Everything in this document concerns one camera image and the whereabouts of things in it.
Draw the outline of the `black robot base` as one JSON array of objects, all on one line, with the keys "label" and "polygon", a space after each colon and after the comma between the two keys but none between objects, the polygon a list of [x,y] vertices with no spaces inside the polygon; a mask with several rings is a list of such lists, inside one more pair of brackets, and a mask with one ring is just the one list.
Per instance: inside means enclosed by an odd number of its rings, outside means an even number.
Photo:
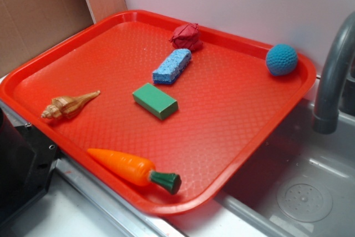
[{"label": "black robot base", "polygon": [[57,149],[35,126],[14,126],[1,111],[1,226],[48,192]]}]

